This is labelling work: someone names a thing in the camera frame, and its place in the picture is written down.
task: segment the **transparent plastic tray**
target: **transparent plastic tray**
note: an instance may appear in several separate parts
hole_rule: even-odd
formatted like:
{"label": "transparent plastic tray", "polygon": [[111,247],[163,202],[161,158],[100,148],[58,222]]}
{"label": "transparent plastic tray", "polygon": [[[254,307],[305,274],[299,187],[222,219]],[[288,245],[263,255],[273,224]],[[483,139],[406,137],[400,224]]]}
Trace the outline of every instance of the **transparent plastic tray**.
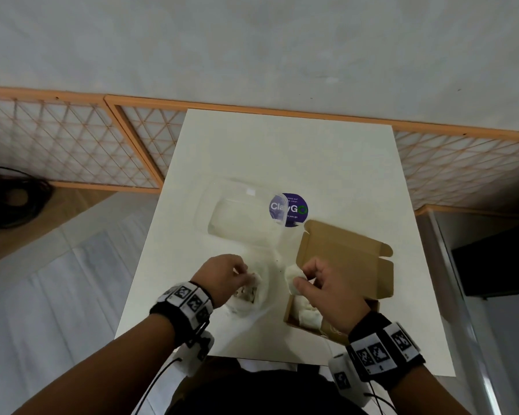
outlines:
{"label": "transparent plastic tray", "polygon": [[269,188],[224,178],[206,188],[194,223],[202,233],[248,246],[275,248],[287,219],[288,200]]}

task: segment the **box lid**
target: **box lid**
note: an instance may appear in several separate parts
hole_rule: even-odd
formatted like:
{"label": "box lid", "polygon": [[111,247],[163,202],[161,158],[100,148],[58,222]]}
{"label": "box lid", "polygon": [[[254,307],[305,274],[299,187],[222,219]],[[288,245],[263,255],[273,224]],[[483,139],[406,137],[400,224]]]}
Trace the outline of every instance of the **box lid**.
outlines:
{"label": "box lid", "polygon": [[388,244],[315,220],[306,221],[304,228],[298,266],[319,256],[339,269],[365,298],[378,300],[394,294],[394,264],[382,258],[392,256]]}

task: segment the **wristband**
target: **wristband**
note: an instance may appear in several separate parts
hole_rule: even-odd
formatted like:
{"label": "wristband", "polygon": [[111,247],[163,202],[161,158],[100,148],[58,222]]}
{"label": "wristband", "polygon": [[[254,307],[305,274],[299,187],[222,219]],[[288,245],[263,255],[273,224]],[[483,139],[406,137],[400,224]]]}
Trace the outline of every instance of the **wristband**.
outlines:
{"label": "wristband", "polygon": [[161,314],[169,319],[175,330],[175,347],[183,343],[192,346],[210,322],[213,301],[205,288],[193,281],[177,284],[159,296],[150,314]]}
{"label": "wristband", "polygon": [[350,332],[348,341],[346,350],[360,380],[375,380],[385,390],[425,363],[420,349],[400,324],[380,313],[368,313]]}

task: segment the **person's left hand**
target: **person's left hand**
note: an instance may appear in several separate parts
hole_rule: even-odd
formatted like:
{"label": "person's left hand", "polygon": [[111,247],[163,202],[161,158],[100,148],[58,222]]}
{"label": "person's left hand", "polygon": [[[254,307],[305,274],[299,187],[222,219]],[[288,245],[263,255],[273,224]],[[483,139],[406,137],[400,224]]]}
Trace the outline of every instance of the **person's left hand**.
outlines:
{"label": "person's left hand", "polygon": [[235,254],[222,254],[209,258],[194,274],[191,281],[210,293],[214,308],[221,307],[240,287],[253,281],[247,273],[248,265]]}

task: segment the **open cardboard box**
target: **open cardboard box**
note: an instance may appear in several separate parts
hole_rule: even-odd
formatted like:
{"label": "open cardboard box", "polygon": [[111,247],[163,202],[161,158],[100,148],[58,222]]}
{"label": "open cardboard box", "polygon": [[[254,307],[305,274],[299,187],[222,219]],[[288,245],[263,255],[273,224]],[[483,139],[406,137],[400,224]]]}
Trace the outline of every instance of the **open cardboard box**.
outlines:
{"label": "open cardboard box", "polygon": [[[296,264],[302,267],[314,256],[325,259],[365,298],[369,307],[378,312],[378,300],[394,294],[394,264],[382,258],[391,257],[392,248],[388,244],[320,221],[308,220],[304,228]],[[291,315],[293,300],[294,296],[291,295],[284,314],[287,325],[314,335],[326,336],[342,345],[349,344],[347,336],[325,319],[320,331],[300,327]]]}

